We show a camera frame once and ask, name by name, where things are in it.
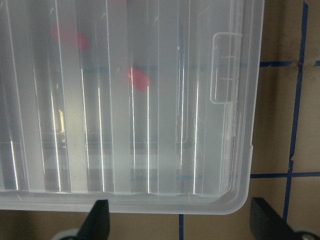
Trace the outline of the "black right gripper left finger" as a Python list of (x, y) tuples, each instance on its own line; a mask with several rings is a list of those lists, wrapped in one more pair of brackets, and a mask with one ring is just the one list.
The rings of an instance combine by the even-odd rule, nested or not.
[(107, 240), (110, 234), (109, 202), (97, 200), (82, 226), (75, 235), (76, 240)]

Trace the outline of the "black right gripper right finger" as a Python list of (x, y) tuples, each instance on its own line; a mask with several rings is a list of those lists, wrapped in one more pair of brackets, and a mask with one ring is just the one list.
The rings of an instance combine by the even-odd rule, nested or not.
[(255, 240), (296, 240), (295, 232), (264, 198), (250, 203), (250, 231)]

